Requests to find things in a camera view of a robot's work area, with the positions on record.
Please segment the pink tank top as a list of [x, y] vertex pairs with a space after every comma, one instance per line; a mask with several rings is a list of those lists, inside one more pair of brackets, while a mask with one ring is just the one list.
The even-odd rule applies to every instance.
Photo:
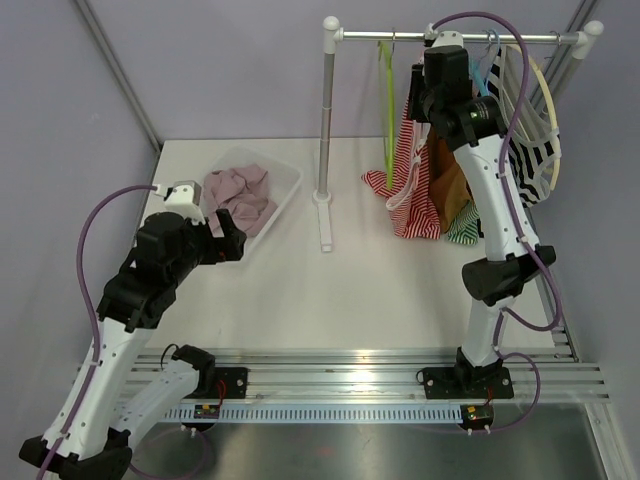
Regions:
[[248, 237], [256, 237], [278, 207], [270, 198], [269, 173], [257, 164], [209, 173], [204, 179], [203, 199], [213, 232], [219, 229], [216, 210], [228, 209]]

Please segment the green hanger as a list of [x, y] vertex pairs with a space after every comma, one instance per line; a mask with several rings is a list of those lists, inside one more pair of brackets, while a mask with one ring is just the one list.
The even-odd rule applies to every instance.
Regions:
[[391, 42], [379, 41], [377, 48], [385, 180], [386, 188], [391, 190], [393, 188], [396, 137], [393, 47]]

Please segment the brown tank top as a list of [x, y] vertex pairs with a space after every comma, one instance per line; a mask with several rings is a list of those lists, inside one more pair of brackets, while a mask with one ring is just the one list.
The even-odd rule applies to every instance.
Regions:
[[449, 151], [444, 139], [430, 132], [427, 140], [429, 154], [429, 198], [436, 207], [441, 231], [446, 233], [455, 217], [472, 200], [461, 167]]

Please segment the red striped tank top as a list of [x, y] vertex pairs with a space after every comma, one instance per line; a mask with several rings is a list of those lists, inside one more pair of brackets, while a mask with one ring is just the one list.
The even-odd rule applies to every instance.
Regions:
[[406, 101], [395, 141], [391, 183], [385, 171], [369, 170], [361, 176], [386, 201], [393, 232], [404, 239], [438, 240], [441, 234], [439, 215], [430, 198], [429, 133], [428, 123], [409, 118]]

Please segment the green striped tank top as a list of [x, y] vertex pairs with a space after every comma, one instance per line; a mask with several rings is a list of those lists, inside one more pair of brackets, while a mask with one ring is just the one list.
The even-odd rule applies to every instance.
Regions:
[[449, 242], [473, 246], [480, 238], [480, 216], [473, 201], [469, 201], [453, 219], [446, 238]]

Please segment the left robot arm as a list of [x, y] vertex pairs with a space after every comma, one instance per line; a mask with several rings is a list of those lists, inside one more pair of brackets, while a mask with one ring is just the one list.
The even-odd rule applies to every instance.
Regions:
[[226, 209], [216, 212], [222, 234], [173, 212], [153, 214], [136, 234], [97, 309], [97, 335], [54, 423], [25, 440], [19, 457], [61, 479], [120, 479], [134, 450], [182, 399], [208, 396], [217, 386], [215, 357], [183, 345], [159, 376], [124, 407], [118, 405], [140, 351], [200, 265], [239, 261], [246, 235]]

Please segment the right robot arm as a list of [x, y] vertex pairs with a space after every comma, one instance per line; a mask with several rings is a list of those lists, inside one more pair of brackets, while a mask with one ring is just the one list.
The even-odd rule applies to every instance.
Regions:
[[436, 45], [412, 68], [409, 117], [427, 123], [460, 166], [479, 213], [485, 256], [462, 268], [472, 307], [456, 362], [440, 379], [466, 396], [499, 384], [499, 319], [524, 286], [556, 259], [526, 225], [507, 158], [509, 139], [497, 101], [472, 92], [468, 53], [461, 45]]

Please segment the light blue hanger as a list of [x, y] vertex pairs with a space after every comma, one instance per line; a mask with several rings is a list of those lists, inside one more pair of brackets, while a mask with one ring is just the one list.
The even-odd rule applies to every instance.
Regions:
[[498, 50], [501, 46], [501, 40], [499, 33], [495, 29], [487, 29], [484, 33], [486, 34], [487, 45], [485, 47], [484, 54], [479, 58], [479, 63], [487, 63], [491, 65], [497, 57]]

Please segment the black white striped tank top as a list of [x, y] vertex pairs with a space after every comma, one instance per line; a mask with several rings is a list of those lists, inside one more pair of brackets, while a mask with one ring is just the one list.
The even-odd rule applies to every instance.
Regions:
[[[509, 141], [508, 157], [519, 197], [530, 208], [549, 198], [555, 189], [561, 166], [560, 130], [551, 90], [533, 58], [528, 59], [529, 78], [540, 88], [544, 108], [537, 112], [525, 99]], [[521, 88], [523, 57], [516, 45], [500, 48], [488, 74], [489, 95], [510, 122]]]

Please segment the white plastic basket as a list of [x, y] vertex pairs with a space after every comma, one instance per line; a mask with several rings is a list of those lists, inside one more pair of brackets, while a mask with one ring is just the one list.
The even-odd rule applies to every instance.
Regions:
[[236, 146], [205, 170], [201, 208], [216, 237], [222, 235], [216, 211], [229, 211], [235, 226], [247, 235], [244, 256], [249, 257], [290, 204], [302, 180], [300, 168]]

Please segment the clothes rack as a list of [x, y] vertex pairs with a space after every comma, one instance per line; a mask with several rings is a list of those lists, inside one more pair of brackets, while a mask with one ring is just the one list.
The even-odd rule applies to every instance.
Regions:
[[[318, 213], [320, 251], [329, 253], [334, 242], [331, 227], [331, 194], [328, 187], [329, 153], [331, 141], [332, 96], [335, 70], [335, 56], [338, 45], [345, 41], [380, 41], [396, 44], [398, 42], [431, 41], [438, 35], [437, 29], [447, 22], [463, 18], [482, 18], [482, 12], [465, 12], [447, 17], [430, 24], [423, 32], [376, 32], [350, 31], [340, 25], [338, 18], [328, 16], [323, 20], [323, 89], [322, 118], [318, 157], [318, 174], [315, 191], [312, 195]], [[554, 45], [556, 51], [546, 68], [550, 93], [560, 95], [577, 68], [587, 58], [596, 41], [604, 32], [604, 25], [597, 20], [584, 22], [579, 30], [568, 33], [524, 34], [522, 40], [529, 45]]]

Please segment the aluminium rail base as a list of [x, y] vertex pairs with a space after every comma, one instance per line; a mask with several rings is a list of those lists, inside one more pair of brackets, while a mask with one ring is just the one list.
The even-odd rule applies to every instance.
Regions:
[[[447, 349], [274, 350], [215, 349], [219, 367], [243, 367], [242, 399], [226, 399], [220, 422], [256, 424], [435, 424], [461, 419], [466, 399], [429, 399], [421, 371], [447, 366]], [[532, 361], [506, 366], [514, 396], [484, 402], [498, 408], [530, 405], [607, 404], [608, 388], [600, 368], [578, 361], [567, 347], [538, 349]]]

